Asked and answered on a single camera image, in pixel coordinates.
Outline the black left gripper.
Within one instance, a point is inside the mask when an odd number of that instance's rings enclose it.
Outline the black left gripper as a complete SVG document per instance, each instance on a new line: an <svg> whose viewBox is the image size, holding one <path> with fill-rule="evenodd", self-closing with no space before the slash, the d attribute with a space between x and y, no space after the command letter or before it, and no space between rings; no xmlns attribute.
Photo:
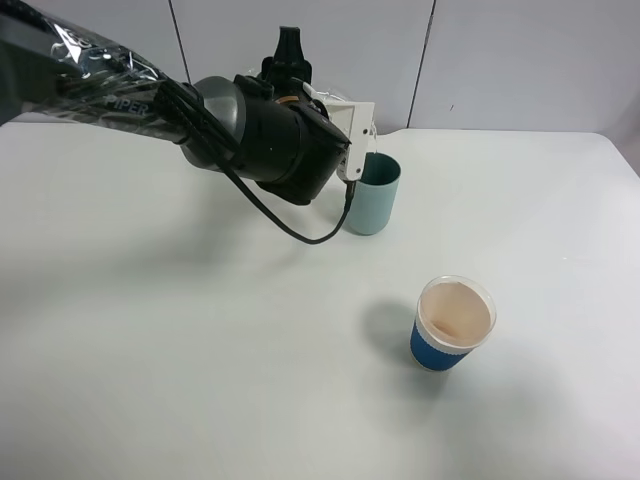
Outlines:
<svg viewBox="0 0 640 480"><path fill-rule="evenodd" d="M294 205L308 205L346 157L350 140L304 92L312 66L298 27L280 27L260 78L219 79L219 91L235 102L219 109L220 124L236 141L221 155L238 176Z"/></svg>

